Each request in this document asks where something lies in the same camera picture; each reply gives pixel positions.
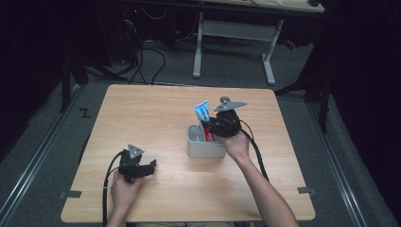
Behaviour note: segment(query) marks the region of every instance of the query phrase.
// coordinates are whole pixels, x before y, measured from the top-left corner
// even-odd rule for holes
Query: gray carpet
[[[271,59],[276,77],[276,85],[267,84],[259,55],[251,55],[238,46],[226,45],[219,51],[205,50],[201,77],[192,78],[194,46],[191,43],[176,45],[174,48],[159,44],[155,49],[166,56],[166,66],[157,76],[157,82],[190,84],[197,86],[250,87],[278,90],[294,82],[312,45],[290,51],[278,45]],[[246,46],[255,52],[263,50],[263,44]],[[218,47],[209,44],[206,48]],[[142,72],[146,80],[151,80],[163,63],[163,58],[155,52],[144,51]],[[117,71],[123,66],[116,65]],[[62,191],[68,191],[78,169],[79,156],[85,141],[91,133],[102,99],[110,84],[119,83],[105,78],[91,77],[70,113],[66,116],[57,136],[50,147],[42,167],[31,183],[25,196],[9,220],[8,226],[101,226],[94,224],[67,224],[61,221],[61,210],[65,199]],[[134,84],[143,83],[139,75]],[[316,128],[314,119],[300,93],[277,97],[288,133],[308,187],[315,189],[311,196],[316,217],[300,222],[301,226],[354,226],[339,187],[333,177],[325,155],[325,146]],[[328,136],[339,157],[343,170],[355,191],[357,201],[367,222],[367,226],[397,226],[391,212],[384,204],[369,172],[361,162],[349,138],[333,98],[330,100],[327,118]],[[29,127],[15,145],[7,159],[0,165],[2,182],[0,201],[6,201],[19,177],[23,174],[31,157],[58,115],[61,107],[60,85],[42,108],[29,122]]]

